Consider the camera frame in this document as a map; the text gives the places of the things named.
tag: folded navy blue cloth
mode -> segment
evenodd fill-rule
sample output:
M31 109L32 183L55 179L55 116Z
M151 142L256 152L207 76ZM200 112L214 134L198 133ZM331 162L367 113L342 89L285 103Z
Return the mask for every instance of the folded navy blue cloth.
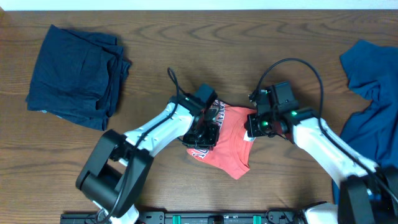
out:
M340 60L350 90L372 100L351 115L340 137L381 167L398 167L398 48L360 40ZM338 188L333 189L336 201Z
M130 63L117 38L51 25L37 57L27 108L105 130Z

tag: wooden tabletop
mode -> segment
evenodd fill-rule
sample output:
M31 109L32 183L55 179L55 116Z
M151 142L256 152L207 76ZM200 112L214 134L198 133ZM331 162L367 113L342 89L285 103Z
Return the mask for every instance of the wooden tabletop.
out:
M6 12L0 16L0 223L59 223L61 213L96 210L75 180L103 132L27 111L24 101L50 24L114 34L125 46L134 65L108 129L135 129L165 108L175 94L169 66L187 91L207 83L224 100L248 105L265 69L297 57L319 69L323 117L340 133L350 114L369 102L348 90L339 56L359 39L398 47L397 18L396 11ZM275 68L264 86L285 80L302 105L318 107L311 71L289 62ZM258 211L332 201L330 177L287 141L257 138L249 165L234 180L174 141L155 158L138 205Z

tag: dark blue cloth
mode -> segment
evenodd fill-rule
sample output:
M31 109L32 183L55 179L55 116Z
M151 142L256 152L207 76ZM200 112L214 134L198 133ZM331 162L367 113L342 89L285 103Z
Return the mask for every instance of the dark blue cloth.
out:
M116 37L51 25L30 82L28 110L105 130L130 65Z
M398 167L398 48L360 40L340 60L350 90L372 100L351 115L340 137L381 167ZM335 184L333 193L337 203Z

